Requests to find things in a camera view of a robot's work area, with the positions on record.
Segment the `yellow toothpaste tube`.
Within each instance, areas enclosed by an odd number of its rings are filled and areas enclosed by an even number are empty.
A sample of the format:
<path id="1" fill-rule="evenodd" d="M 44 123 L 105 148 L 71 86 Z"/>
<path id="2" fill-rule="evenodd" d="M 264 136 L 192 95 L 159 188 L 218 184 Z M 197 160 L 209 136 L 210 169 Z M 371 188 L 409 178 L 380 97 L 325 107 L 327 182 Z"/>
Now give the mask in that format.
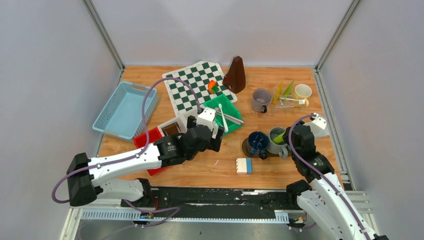
<path id="1" fill-rule="evenodd" d="M 273 100 L 273 98 L 274 98 L 274 97 L 278 97 L 278 96 L 280 96 L 280 95 L 281 95 L 281 92 L 282 92 L 283 86 L 284 86 L 284 84 L 283 84 L 283 82 L 281 82 L 281 83 L 279 84 L 278 88 L 276 89 L 276 91 L 274 92 L 274 94 L 273 94 L 273 96 L 272 96 L 272 100 Z"/>

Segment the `grey mug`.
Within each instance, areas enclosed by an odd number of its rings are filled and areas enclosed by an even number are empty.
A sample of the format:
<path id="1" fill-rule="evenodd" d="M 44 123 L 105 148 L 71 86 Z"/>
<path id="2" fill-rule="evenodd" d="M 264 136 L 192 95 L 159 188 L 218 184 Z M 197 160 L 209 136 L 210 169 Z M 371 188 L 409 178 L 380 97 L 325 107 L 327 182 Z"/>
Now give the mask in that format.
<path id="1" fill-rule="evenodd" d="M 283 127 L 274 127 L 268 133 L 269 145 L 267 151 L 270 154 L 278 155 L 282 159 L 286 159 L 289 155 L 287 144 L 283 140 L 286 130 Z"/>

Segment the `dark blue mug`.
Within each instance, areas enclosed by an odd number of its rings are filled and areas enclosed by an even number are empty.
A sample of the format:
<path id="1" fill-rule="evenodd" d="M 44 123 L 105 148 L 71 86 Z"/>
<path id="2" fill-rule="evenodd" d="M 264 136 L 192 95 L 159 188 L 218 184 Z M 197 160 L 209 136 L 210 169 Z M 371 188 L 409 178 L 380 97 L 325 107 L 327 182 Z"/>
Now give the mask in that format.
<path id="1" fill-rule="evenodd" d="M 258 157 L 265 160 L 268 157 L 266 153 L 270 140 L 268 136 L 261 131 L 254 131 L 247 137 L 246 152 L 250 157 Z"/>

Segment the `cream mug yellow handle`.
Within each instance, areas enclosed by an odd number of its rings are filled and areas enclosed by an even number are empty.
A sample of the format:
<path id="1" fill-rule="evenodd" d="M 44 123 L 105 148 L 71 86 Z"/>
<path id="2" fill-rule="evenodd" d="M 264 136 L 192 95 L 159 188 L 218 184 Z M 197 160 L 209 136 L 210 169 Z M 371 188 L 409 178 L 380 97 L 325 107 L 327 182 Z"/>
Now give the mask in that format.
<path id="1" fill-rule="evenodd" d="M 294 88 L 294 97 L 300 105 L 308 105 L 308 98 L 312 95 L 312 89 L 306 84 L 298 84 Z"/>

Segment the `purple mug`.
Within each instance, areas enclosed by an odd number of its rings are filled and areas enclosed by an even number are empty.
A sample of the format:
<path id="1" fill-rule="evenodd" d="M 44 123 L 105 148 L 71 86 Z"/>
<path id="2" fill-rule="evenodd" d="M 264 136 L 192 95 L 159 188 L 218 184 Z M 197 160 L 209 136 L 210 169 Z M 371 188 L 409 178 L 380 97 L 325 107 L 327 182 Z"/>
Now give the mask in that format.
<path id="1" fill-rule="evenodd" d="M 258 102 L 267 102 L 272 100 L 271 93 L 264 88 L 256 89 L 252 94 L 252 99 L 257 100 Z"/>

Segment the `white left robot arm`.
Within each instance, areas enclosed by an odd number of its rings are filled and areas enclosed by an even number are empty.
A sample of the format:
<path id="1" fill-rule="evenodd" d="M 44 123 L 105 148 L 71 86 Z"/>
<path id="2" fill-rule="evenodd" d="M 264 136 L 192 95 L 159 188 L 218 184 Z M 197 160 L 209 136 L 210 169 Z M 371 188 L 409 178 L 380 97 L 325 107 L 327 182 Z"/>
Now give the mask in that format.
<path id="1" fill-rule="evenodd" d="M 159 169 L 191 161 L 199 152 L 219 152 L 225 129 L 211 121 L 200 124 L 200 117 L 189 116 L 185 133 L 164 136 L 146 148 L 108 156 L 89 158 L 85 152 L 74 156 L 68 169 L 69 204 L 85 206 L 96 199 L 123 199 L 149 206 L 153 193 L 146 179 L 122 180 L 121 176 Z"/>

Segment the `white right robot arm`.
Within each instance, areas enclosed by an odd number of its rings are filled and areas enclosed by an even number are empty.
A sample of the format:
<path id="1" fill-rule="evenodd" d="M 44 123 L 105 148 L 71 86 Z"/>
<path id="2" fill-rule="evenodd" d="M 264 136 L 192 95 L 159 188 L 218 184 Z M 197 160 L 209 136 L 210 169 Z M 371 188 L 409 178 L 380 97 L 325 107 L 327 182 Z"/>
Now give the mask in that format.
<path id="1" fill-rule="evenodd" d="M 316 150 L 310 126 L 301 119 L 283 135 L 303 180 L 287 185 L 286 204 L 301 208 L 333 240 L 386 240 L 360 215 L 329 160 Z"/>

